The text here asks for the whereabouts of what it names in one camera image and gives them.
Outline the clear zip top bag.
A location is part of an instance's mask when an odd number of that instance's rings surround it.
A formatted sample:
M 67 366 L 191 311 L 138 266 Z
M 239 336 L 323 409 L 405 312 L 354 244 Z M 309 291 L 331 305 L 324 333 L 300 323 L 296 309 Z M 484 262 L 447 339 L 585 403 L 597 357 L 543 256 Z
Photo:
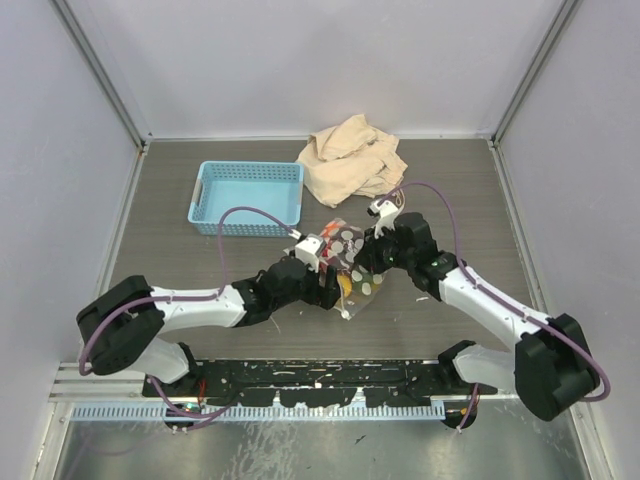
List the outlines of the clear zip top bag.
M 323 272 L 328 266 L 337 269 L 340 298 L 334 309 L 342 318 L 351 320 L 375 297 L 384 281 L 384 274 L 372 274 L 358 266 L 355 256 L 364 245 L 364 231 L 341 218 L 328 222 L 319 236 L 325 242 L 321 253 L 320 267 Z

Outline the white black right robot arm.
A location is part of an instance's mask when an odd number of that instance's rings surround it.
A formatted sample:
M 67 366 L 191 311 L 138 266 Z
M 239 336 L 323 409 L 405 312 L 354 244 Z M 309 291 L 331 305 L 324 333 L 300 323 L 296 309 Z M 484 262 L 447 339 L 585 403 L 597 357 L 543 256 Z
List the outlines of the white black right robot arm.
M 372 274 L 405 271 L 418 290 L 463 312 L 506 346 L 496 351 L 461 341 L 443 352 L 438 379 L 447 392 L 491 386 L 517 394 L 534 416 L 550 421 L 605 388 L 576 319 L 550 317 L 486 282 L 437 246 L 421 214 L 401 214 L 367 229 L 355 263 Z

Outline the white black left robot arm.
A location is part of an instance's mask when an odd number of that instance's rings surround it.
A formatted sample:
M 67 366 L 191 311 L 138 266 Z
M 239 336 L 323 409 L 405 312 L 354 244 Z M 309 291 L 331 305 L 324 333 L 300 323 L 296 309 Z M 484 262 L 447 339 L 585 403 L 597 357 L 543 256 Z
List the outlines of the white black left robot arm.
M 292 303 L 330 310 L 340 297 L 335 267 L 313 268 L 291 256 L 254 277 L 213 290 L 168 290 L 133 275 L 78 313 L 84 341 L 79 372 L 106 376 L 136 371 L 156 378 L 178 396 L 188 396 L 200 384 L 193 354 L 185 344 L 168 343 L 160 334 L 250 327 Z

